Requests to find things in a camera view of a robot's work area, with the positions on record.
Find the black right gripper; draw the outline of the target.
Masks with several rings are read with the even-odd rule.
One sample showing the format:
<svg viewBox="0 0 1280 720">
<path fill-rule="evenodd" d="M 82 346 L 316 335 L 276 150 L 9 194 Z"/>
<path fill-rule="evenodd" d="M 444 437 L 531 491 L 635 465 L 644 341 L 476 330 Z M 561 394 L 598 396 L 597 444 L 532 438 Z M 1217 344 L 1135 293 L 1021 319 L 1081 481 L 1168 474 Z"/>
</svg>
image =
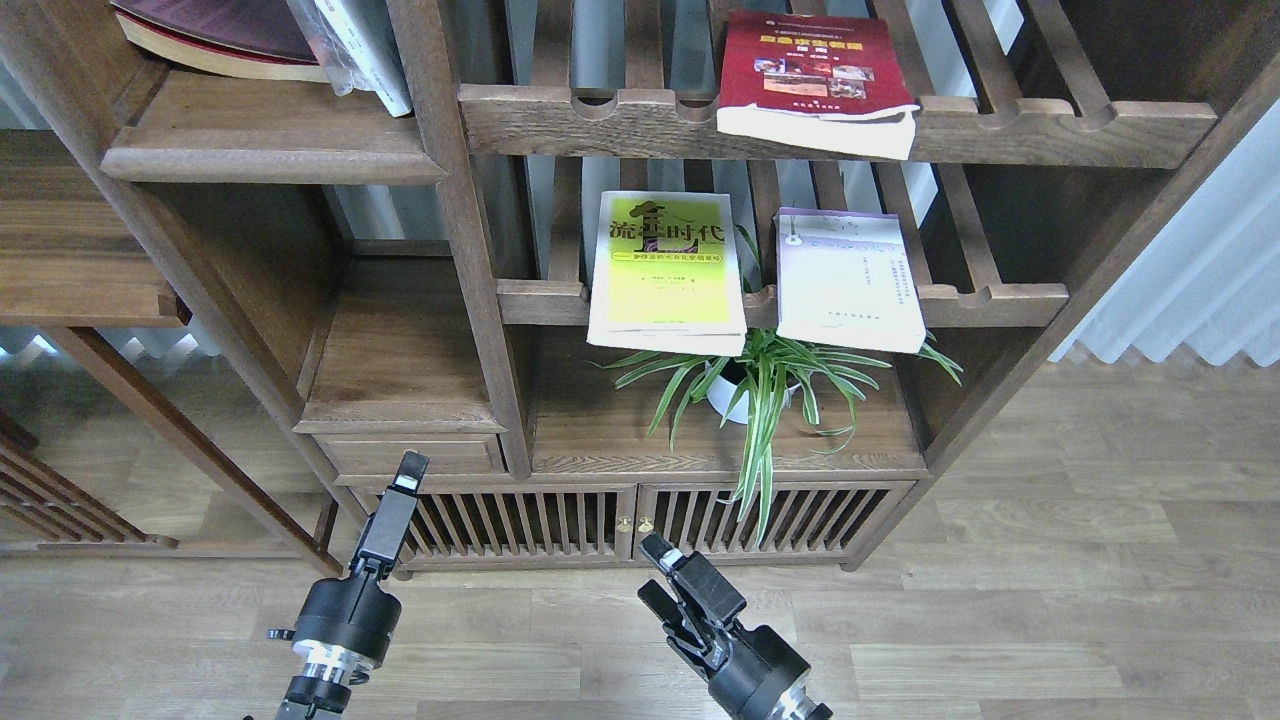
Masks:
<svg viewBox="0 0 1280 720">
<path fill-rule="evenodd" d="M 742 628 L 737 615 L 748 606 L 736 588 L 698 551 L 681 553 L 657 533 L 640 552 L 658 566 L 675 594 L 648 580 L 637 597 L 660 620 L 668 644 L 708 684 L 710 697 L 731 719 L 812 719 L 806 693 L 810 664 L 768 625 Z M 719 632 L 723 662 L 713 669 L 700 656 L 698 632 Z"/>
</svg>

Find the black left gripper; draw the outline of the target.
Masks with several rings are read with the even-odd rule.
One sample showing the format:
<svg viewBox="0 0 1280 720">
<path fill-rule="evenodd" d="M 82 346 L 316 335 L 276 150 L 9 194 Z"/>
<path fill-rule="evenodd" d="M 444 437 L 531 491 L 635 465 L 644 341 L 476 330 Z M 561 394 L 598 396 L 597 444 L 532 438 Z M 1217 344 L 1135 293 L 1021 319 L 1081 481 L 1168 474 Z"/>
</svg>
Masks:
<svg viewBox="0 0 1280 720">
<path fill-rule="evenodd" d="M 362 529 L 352 574 L 315 582 L 296 628 L 268 632 L 270 639 L 292 643 L 306 673 L 371 673 L 383 665 L 401 602 L 379 582 L 398 564 L 429 462 L 421 454 L 404 452 Z"/>
</svg>

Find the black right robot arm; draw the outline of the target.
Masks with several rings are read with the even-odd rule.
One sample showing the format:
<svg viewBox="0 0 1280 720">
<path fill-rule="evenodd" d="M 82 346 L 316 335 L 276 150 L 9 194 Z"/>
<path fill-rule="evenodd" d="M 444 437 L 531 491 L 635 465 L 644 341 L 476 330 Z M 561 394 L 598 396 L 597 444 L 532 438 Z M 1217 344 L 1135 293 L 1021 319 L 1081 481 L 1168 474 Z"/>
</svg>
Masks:
<svg viewBox="0 0 1280 720">
<path fill-rule="evenodd" d="M 746 629 L 748 606 L 730 580 L 698 551 L 681 553 L 657 533 L 641 552 L 676 596 L 646 582 L 639 598 L 660 619 L 668 646 L 700 676 L 732 719 L 829 719 L 827 705 L 806 694 L 810 665 L 771 626 Z"/>
</svg>

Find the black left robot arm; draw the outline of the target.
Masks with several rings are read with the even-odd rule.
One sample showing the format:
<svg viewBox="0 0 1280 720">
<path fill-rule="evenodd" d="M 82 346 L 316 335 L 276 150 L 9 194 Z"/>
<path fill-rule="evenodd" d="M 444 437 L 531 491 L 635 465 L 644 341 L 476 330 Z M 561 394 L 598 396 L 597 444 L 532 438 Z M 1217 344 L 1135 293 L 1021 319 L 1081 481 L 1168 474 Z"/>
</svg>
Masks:
<svg viewBox="0 0 1280 720">
<path fill-rule="evenodd" d="M 369 680 L 380 667 L 399 620 L 402 605 L 379 583 L 396 568 L 417 506 L 416 493 L 429 460 L 408 451 L 378 510 L 367 519 L 349 575 L 315 582 L 293 630 L 269 632 L 288 639 L 303 657 L 282 701 L 279 719 L 338 719 L 346 711 L 352 685 Z"/>
</svg>

